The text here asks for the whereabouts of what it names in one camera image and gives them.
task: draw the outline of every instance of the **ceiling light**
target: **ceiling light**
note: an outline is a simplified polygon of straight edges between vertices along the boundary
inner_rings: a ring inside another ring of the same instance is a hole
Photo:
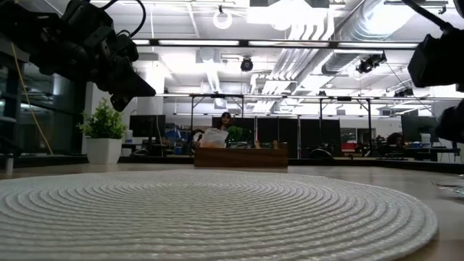
[[[295,47],[295,48],[325,48],[328,47],[328,42],[324,41],[249,41],[249,46],[261,46],[261,47]]]
[[[335,49],[336,54],[382,54],[382,50],[359,50],[359,49]]]
[[[160,46],[238,46],[231,40],[159,40]]]
[[[277,99],[277,98],[284,98],[286,95],[244,95],[244,98],[269,98],[269,99]]]
[[[226,15],[224,22],[219,22],[219,15]],[[214,15],[212,16],[212,23],[215,25],[215,27],[219,29],[227,29],[232,25],[232,14],[230,12],[220,12],[219,10],[216,10]]]
[[[377,50],[415,50],[417,43],[395,43],[395,42],[343,42],[337,45],[338,48],[347,49],[377,49]]]
[[[136,45],[150,45],[150,40],[132,40]]]
[[[190,97],[190,94],[155,94],[158,97]]]

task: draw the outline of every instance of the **spotlight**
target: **spotlight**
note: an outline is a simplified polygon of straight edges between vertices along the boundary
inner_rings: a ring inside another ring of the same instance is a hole
[[[412,88],[406,88],[405,90],[395,92],[393,97],[408,97],[414,96],[414,91]]]
[[[382,62],[386,62],[385,52],[383,54],[372,54],[368,58],[360,60],[360,64],[356,66],[356,71],[359,73],[369,73],[374,68],[378,67]]]
[[[249,72],[253,70],[253,62],[250,57],[245,57],[244,61],[241,62],[240,69],[242,72]]]

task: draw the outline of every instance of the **green plant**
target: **green plant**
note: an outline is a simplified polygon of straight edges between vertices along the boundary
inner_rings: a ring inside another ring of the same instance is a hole
[[[243,128],[232,126],[227,130],[227,132],[229,133],[229,135],[227,136],[227,139],[229,141],[242,141],[241,139],[244,134]]]
[[[89,138],[116,138],[124,136],[127,126],[123,124],[122,116],[108,105],[108,100],[103,98],[92,115],[83,112],[84,124],[78,127]]]

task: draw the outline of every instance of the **camera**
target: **camera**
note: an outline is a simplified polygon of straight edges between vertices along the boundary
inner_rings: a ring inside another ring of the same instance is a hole
[[[253,62],[250,57],[245,57],[243,62],[241,62],[240,69],[242,72],[249,72],[253,70]]]

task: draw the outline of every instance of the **table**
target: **table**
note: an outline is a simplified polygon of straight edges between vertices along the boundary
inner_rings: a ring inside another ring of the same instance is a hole
[[[418,160],[438,161],[438,153],[460,153],[460,149],[448,148],[406,148],[405,156],[414,157]]]

